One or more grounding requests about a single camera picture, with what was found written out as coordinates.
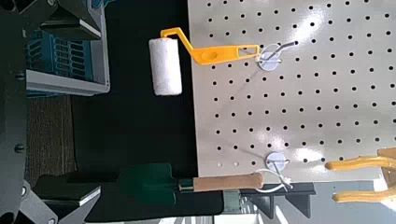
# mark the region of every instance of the plastic crate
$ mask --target plastic crate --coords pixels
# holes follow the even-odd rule
[[[26,46],[26,67],[31,70],[93,81],[90,41],[65,41],[41,30]]]

